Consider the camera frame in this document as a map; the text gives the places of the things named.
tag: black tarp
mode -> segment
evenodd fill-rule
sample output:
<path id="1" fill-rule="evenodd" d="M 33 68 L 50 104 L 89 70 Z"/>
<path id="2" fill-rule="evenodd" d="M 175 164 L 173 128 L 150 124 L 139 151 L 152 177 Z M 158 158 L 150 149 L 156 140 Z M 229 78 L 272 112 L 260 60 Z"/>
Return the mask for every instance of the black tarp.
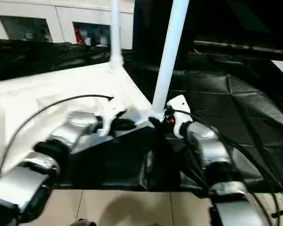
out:
<path id="1" fill-rule="evenodd" d="M 183 94 L 193 113 L 240 145 L 239 151 L 229 151 L 251 191 L 269 192 L 256 167 L 275 190 L 283 191 L 283 73 L 270 60 L 196 54 L 185 58 L 174 70 L 168 99 Z M 0 80 L 108 59 L 104 48 L 0 40 Z M 125 51 L 124 59 L 125 69 L 152 101 L 158 66 L 139 52 Z M 205 195 L 189 179 L 195 171 L 191 151 L 181 140 L 144 128 L 73 155 L 59 186 Z"/>

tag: black cable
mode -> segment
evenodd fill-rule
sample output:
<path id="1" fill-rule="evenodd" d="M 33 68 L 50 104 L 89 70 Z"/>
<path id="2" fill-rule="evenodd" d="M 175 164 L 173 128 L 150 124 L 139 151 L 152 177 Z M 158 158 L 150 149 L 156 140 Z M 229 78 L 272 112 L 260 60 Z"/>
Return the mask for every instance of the black cable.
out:
<path id="1" fill-rule="evenodd" d="M 216 128 L 212 127 L 211 125 L 209 125 L 208 123 L 206 123 L 203 119 L 201 119 L 200 117 L 198 117 L 198 116 L 196 116 L 196 115 L 194 115 L 194 114 L 192 114 L 192 113 L 185 112 L 185 111 L 181 111 L 181 110 L 176 110 L 176 109 L 173 109 L 173 108 L 170 108 L 170 109 L 167 109 L 167 110 L 171 110 L 171 111 L 174 111 L 174 112 L 180 112 L 180 113 L 189 115 L 189 116 L 192 117 L 192 119 L 195 119 L 196 121 L 198 121 L 198 122 L 204 124 L 205 126 L 207 126 L 208 128 L 210 128 L 211 130 L 213 130 L 216 134 L 220 135 L 220 136 L 219 136 L 219 139 L 220 139 L 221 137 L 225 138 L 225 136 L 222 136 Z M 251 162 L 257 167 L 257 169 L 259 170 L 259 172 L 260 172 L 261 175 L 262 175 L 262 178 L 263 178 L 264 181 L 266 182 L 266 185 L 268 186 L 268 189 L 269 189 L 269 191 L 270 191 L 270 194 L 271 194 L 271 196 L 272 196 L 272 198 L 273 198 L 273 200 L 274 200 L 274 204 L 275 204 L 276 215 L 277 215 L 277 224 L 276 224 L 276 225 L 277 225 L 277 226 L 280 226 L 280 224 L 281 224 L 281 213 L 280 213 L 279 203 L 278 203 L 277 197 L 276 197 L 276 195 L 275 195 L 275 193 L 274 193 L 274 190 L 273 190 L 272 186 L 269 184 L 269 181 L 267 180 L 265 173 L 263 173 L 262 170 L 260 170 L 261 167 L 260 167 L 258 164 L 256 164 L 255 161 L 251 161 Z"/>
<path id="2" fill-rule="evenodd" d="M 58 105 L 58 104 L 61 104 L 63 102 L 67 102 L 67 101 L 70 101 L 70 100 L 74 100 L 74 99 L 79 99 L 79 98 L 83 98 L 83 97 L 101 97 L 101 98 L 106 98 L 108 99 L 108 101 L 112 100 L 113 97 L 109 97 L 109 96 L 105 96 L 105 95 L 96 95 L 96 94 L 87 94 L 87 95 L 79 95 L 79 96 L 74 96 L 74 97 L 70 97 L 70 98 L 66 98 L 66 99 L 63 99 L 63 100 L 59 100 L 59 101 L 56 101 L 46 107 L 44 107 L 43 109 L 37 111 L 35 114 L 33 114 L 32 116 L 30 116 L 27 120 L 25 120 L 19 127 L 18 129 L 14 132 L 13 136 L 11 137 L 4 153 L 3 153 L 3 157 L 2 157 L 2 160 L 1 160 L 1 164 L 0 164 L 0 176 L 1 176 L 1 173 L 2 173 L 2 168 L 4 166 L 4 162 L 5 162 L 5 159 L 9 153 L 9 150 L 10 150 L 10 147 L 12 146 L 16 136 L 18 135 L 18 133 L 20 132 L 20 130 L 23 129 L 23 127 L 30 121 L 32 120 L 34 117 L 36 117 L 37 115 L 41 114 L 42 112 L 44 112 L 45 110 L 47 110 L 48 108 L 52 107 L 52 106 L 55 106 L 55 105 Z"/>
<path id="3" fill-rule="evenodd" d="M 262 204 L 262 202 L 260 201 L 260 199 L 259 199 L 254 193 L 250 193 L 250 194 L 255 198 L 256 202 L 257 202 L 258 205 L 259 205 L 259 207 L 262 209 L 262 212 L 263 212 L 263 214 L 264 214 L 264 216 L 265 216 L 265 218 L 266 218 L 268 224 L 269 224 L 270 226 L 272 226 L 273 223 L 272 223 L 272 221 L 271 221 L 271 219 L 270 219 L 270 217 L 269 217 L 269 214 L 268 214 L 266 208 L 264 207 L 264 205 Z"/>

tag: beige floor tile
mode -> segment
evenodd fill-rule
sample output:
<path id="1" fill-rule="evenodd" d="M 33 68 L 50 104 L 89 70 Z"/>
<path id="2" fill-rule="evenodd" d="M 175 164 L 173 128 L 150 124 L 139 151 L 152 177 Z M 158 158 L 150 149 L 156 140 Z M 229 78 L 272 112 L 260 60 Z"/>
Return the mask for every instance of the beige floor tile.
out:
<path id="1" fill-rule="evenodd" d="M 270 214 L 275 212 L 274 200 L 273 200 L 273 198 L 270 194 L 260 193 L 260 194 L 256 194 L 256 195 L 260 199 L 261 203 L 264 205 L 269 216 L 270 216 Z M 277 197 L 277 200 L 278 200 L 278 203 L 279 203 L 280 210 L 283 210 L 283 196 L 281 194 L 277 194 L 276 197 Z M 261 214 L 262 219 L 266 220 L 266 217 L 263 215 L 262 209 L 257 205 L 256 202 L 254 202 L 254 203 L 255 203 L 255 206 L 256 206 L 258 212 Z M 270 216 L 270 219 L 271 219 L 273 225 L 276 225 L 277 220 L 271 218 L 271 216 Z M 281 225 L 283 226 L 283 216 L 281 216 L 280 222 L 281 222 Z"/>
<path id="2" fill-rule="evenodd" d="M 171 193 L 174 226 L 210 226 L 209 199 L 192 193 Z"/>
<path id="3" fill-rule="evenodd" d="M 98 226 L 172 226 L 169 193 L 84 191 L 78 218 Z"/>
<path id="4" fill-rule="evenodd" d="M 43 214 L 25 226 L 68 226 L 75 221 L 82 190 L 54 190 Z"/>

